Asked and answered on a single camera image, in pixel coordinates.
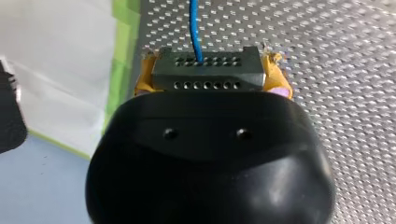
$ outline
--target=blue wire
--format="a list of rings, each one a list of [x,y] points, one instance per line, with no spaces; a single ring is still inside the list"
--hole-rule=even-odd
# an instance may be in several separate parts
[[[201,45],[198,40],[197,14],[198,14],[198,0],[190,0],[191,42],[192,42],[192,46],[194,47],[194,52],[197,62],[202,63],[204,61],[204,57],[202,56]]]

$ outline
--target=black object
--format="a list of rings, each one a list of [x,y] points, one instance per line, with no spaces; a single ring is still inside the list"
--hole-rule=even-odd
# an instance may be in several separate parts
[[[160,49],[152,84],[165,91],[261,91],[265,74],[257,47],[242,52],[204,52],[204,63],[193,52]]]
[[[324,224],[331,169],[305,112],[265,92],[161,92],[113,117],[89,168],[94,223]]]
[[[20,146],[27,135],[15,90],[11,86],[12,78],[0,61],[0,153]]]

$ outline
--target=gray connector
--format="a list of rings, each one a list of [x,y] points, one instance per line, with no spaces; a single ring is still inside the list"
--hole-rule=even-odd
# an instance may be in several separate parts
[[[242,52],[204,52],[198,63],[192,52],[160,49],[154,64],[154,88],[165,91],[261,91],[265,81],[257,47]]]

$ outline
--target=diamond plate metal surface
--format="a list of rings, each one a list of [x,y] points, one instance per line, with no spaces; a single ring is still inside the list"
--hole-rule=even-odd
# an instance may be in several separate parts
[[[337,187],[332,223],[396,223],[396,1],[201,0],[204,50],[262,41],[311,115]],[[139,48],[192,50],[189,3],[142,1]]]

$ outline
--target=rounded black casing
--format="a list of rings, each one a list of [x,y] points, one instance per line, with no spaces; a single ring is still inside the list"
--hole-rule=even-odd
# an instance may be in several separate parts
[[[334,186],[294,102],[265,92],[159,92],[113,116],[86,202],[94,223],[322,224]]]

